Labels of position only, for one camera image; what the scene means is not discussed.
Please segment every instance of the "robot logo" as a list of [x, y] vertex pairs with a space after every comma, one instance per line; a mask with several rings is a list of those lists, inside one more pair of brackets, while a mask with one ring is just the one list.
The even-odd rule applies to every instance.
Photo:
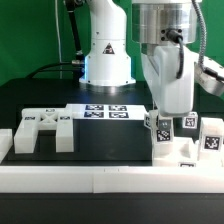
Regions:
[[106, 46], [105, 50], [103, 51], [103, 54], [115, 54], [110, 43]]

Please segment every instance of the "black table surface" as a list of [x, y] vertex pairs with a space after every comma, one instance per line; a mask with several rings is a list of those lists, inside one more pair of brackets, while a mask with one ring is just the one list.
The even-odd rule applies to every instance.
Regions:
[[[0, 128], [15, 129], [25, 107], [90, 103], [150, 108], [148, 87], [143, 82], [136, 86], [109, 95], [80, 90], [71, 80], [11, 80], [0, 87]], [[224, 117], [223, 101], [198, 87], [194, 109], [199, 115]], [[223, 214], [224, 194], [0, 194], [0, 223], [10, 224], [215, 224], [223, 223]]]

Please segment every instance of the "cable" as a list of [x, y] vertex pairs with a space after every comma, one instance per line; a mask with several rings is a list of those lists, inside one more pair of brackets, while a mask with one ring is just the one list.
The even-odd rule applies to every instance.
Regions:
[[197, 14], [199, 24], [200, 24], [200, 30], [201, 30], [201, 39], [200, 39], [200, 52], [199, 52], [199, 58], [198, 58], [198, 65], [201, 68], [201, 70], [204, 72], [206, 70], [204, 66], [204, 56], [206, 51], [206, 44], [207, 44], [207, 29], [205, 25], [205, 20], [203, 17], [203, 14], [201, 12], [201, 8], [196, 2], [196, 0], [192, 0], [192, 4], [194, 6], [195, 12]]
[[62, 71], [62, 72], [76, 72], [76, 71], [80, 71], [80, 69], [82, 69], [82, 67], [76, 67], [74, 69], [50, 69], [50, 70], [41, 70], [39, 72], [60, 72], [60, 71]]
[[180, 35], [176, 30], [169, 30], [166, 34], [167, 39], [174, 42], [175, 44], [180, 45], [180, 67], [179, 71], [177, 72], [177, 79], [180, 79], [183, 76], [184, 71], [184, 44], [183, 44], [183, 36]]
[[56, 67], [56, 66], [61, 66], [61, 65], [72, 65], [71, 62], [59, 62], [59, 63], [53, 63], [53, 64], [49, 64], [49, 65], [45, 65], [42, 66], [40, 68], [38, 68], [37, 70], [31, 72], [29, 75], [26, 76], [27, 79], [32, 79], [38, 72], [47, 69], [47, 68], [52, 68], [52, 67]]
[[177, 72], [177, 79], [180, 79], [183, 75], [183, 71], [184, 71], [184, 44], [183, 44], [183, 40], [182, 38], [178, 37], [178, 42], [180, 45], [180, 68], [179, 71]]
[[76, 49], [76, 59], [83, 60], [84, 55], [83, 55], [82, 48], [81, 48], [77, 22], [76, 22], [76, 18], [75, 18], [75, 14], [74, 14], [75, 9], [77, 7], [80, 7], [83, 5], [83, 1], [76, 0], [74, 2], [74, 0], [65, 0], [64, 2], [65, 2], [65, 6], [67, 9], [68, 15], [69, 15], [69, 20], [71, 23], [72, 35], [73, 35], [73, 40], [74, 40], [75, 49]]
[[73, 39], [74, 39], [74, 43], [75, 43], [76, 52], [78, 54], [82, 54], [75, 14], [74, 14], [74, 12], [68, 12], [68, 14], [69, 14], [69, 19], [70, 19], [71, 26], [72, 26], [72, 33], [73, 33]]
[[56, 30], [57, 30], [57, 38], [58, 38], [58, 54], [59, 61], [62, 62], [62, 50], [61, 50], [61, 35], [59, 28], [59, 16], [58, 16], [58, 0], [55, 0], [55, 21], [56, 21]]

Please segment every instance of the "green wall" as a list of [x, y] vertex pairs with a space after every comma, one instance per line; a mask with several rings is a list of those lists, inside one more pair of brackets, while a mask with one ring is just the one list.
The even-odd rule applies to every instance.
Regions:
[[[133, 60], [133, 76], [143, 80], [139, 45], [131, 40], [131, 0], [114, 0], [128, 15], [127, 52]], [[58, 62], [54, 0], [0, 0], [0, 85], [6, 81], [25, 77], [34, 69]], [[69, 20], [63, 0], [59, 2], [63, 60], [74, 58]], [[208, 28], [207, 56], [224, 65], [224, 2], [204, 0], [202, 4]], [[90, 50], [90, 17], [88, 7], [76, 11], [81, 44], [84, 53]], [[199, 42], [189, 47], [198, 51]], [[58, 78], [59, 74], [48, 74]]]

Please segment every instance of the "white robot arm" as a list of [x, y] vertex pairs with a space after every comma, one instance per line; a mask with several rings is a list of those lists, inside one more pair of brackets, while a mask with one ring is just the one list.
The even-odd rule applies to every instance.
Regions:
[[132, 0], [133, 40], [141, 43], [144, 76], [160, 115], [165, 117], [183, 117], [192, 110], [194, 79], [212, 94], [224, 91], [223, 68], [205, 59], [205, 65], [212, 68], [209, 75], [216, 77], [208, 76], [197, 63], [198, 54], [181, 42], [178, 45], [178, 38], [183, 44], [195, 41], [194, 4], [201, 1]]

